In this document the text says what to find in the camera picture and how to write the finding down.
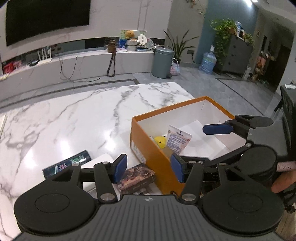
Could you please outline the person right hand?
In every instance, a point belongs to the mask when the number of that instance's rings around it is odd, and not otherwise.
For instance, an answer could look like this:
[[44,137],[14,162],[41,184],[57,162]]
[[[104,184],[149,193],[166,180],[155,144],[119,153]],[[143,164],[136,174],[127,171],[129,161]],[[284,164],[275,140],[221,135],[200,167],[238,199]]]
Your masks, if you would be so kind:
[[281,175],[271,187],[273,193],[279,193],[295,183],[295,161],[278,163],[277,171]]

